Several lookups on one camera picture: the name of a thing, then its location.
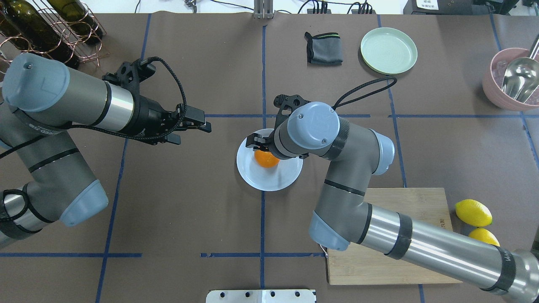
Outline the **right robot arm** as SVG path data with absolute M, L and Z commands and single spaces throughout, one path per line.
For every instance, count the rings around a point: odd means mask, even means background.
M 252 133 L 246 147 L 281 160 L 314 154 L 330 161 L 310 223 L 312 240 L 339 251 L 356 243 L 507 302 L 537 303 L 534 251 L 510 252 L 364 201 L 372 175 L 385 173 L 393 162 L 390 138 L 350 123 L 324 102 L 281 94 L 274 104 L 279 108 L 275 128 L 269 136 Z

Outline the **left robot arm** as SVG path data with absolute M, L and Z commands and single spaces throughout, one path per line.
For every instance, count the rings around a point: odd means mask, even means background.
M 142 81 L 155 74 L 159 57 L 123 62 L 102 78 L 69 68 L 57 60 L 21 53 L 3 79 L 1 157 L 16 153 L 32 181 L 1 191 L 1 247 L 38 234 L 56 221 L 76 226 L 108 206 L 100 180 L 69 134 L 88 129 L 145 144 L 179 145 L 177 132 L 211 132 L 204 111 L 187 104 L 172 71 L 181 102 L 165 110 L 140 93 Z

